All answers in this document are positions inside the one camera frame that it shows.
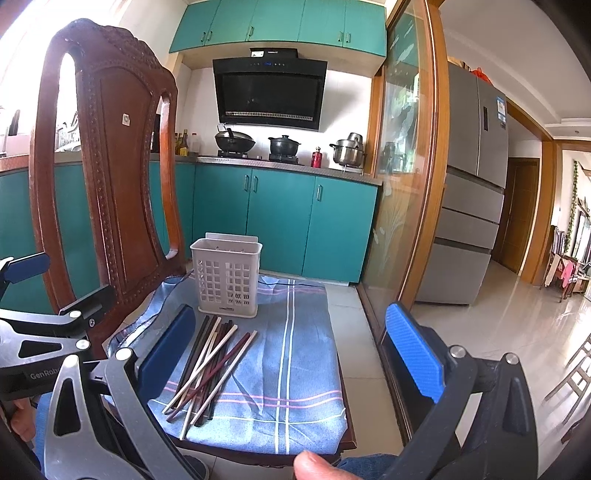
metal screw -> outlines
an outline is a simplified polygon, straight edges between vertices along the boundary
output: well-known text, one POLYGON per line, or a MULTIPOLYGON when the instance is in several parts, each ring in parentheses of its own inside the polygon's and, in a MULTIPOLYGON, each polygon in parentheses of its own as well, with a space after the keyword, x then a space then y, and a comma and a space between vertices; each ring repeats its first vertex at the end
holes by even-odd
POLYGON ((115 358, 117 360, 125 361, 131 356, 131 348, 122 348, 121 350, 117 350, 115 354, 115 358))
POLYGON ((90 342, 86 339, 81 339, 76 342, 76 348, 78 350, 88 350, 90 348, 90 342))
POLYGON ((76 355, 68 355, 64 360, 64 367, 71 368, 78 364, 78 357, 76 355))
POLYGON ((519 357, 514 353, 506 354, 505 360, 507 360, 507 363, 511 365, 517 365, 519 363, 519 357))
POLYGON ((460 345, 454 345, 449 349, 453 358, 464 358, 466 356, 466 349, 460 345))

dish rack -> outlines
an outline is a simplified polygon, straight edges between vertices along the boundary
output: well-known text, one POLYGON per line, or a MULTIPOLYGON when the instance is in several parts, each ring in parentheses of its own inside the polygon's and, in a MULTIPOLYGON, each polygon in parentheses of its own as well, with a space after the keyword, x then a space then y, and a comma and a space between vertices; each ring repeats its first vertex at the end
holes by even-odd
POLYGON ((256 316, 262 244, 255 236, 206 233, 191 245, 199 311, 256 316))

refrigerator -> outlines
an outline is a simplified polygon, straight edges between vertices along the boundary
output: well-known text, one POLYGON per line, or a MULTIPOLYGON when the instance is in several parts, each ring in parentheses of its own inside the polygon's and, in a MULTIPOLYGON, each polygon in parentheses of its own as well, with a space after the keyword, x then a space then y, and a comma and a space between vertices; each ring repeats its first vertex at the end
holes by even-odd
POLYGON ((470 305, 484 279, 503 208, 509 139, 506 97, 449 63, 446 188, 416 301, 470 305))

floor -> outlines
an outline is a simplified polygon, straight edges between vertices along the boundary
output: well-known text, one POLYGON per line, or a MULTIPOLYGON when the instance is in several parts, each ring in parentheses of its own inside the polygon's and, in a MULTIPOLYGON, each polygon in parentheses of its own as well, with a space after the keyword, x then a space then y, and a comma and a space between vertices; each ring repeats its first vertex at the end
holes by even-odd
MULTIPOLYGON (((354 287, 343 285, 327 283, 325 286, 358 445, 356 450, 345 452, 343 457, 372 453, 399 454, 402 451, 402 439, 394 407, 357 291, 354 287)), ((135 321, 149 300, 150 297, 129 315, 123 326, 135 321)), ((291 480, 293 477, 292 468, 246 466, 202 453, 182 452, 204 461, 213 480, 291 480)))
MULTIPOLYGON (((543 401, 574 367, 567 361, 591 333, 591 302, 582 294, 562 303, 559 298, 557 288, 540 290, 491 262, 474 305, 416 304, 412 309, 421 325, 433 327, 448 345, 463 345, 472 356, 496 360, 506 352, 519 356, 534 405, 540 473, 560 453, 560 438, 589 405, 587 396, 563 425, 576 400, 570 387, 543 401)), ((478 401, 472 395, 457 427, 460 442, 466 438, 478 401)))

human hand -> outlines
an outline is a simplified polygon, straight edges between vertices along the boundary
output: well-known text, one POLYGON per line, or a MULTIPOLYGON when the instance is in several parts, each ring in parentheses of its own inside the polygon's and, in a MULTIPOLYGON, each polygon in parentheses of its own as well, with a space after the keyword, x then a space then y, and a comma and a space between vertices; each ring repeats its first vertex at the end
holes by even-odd
POLYGON ((35 438, 35 409, 28 398, 15 400, 14 405, 17 410, 12 415, 10 426, 23 442, 30 442, 35 438))
POLYGON ((362 480, 312 452, 301 452, 295 457, 294 474, 297 480, 362 480))

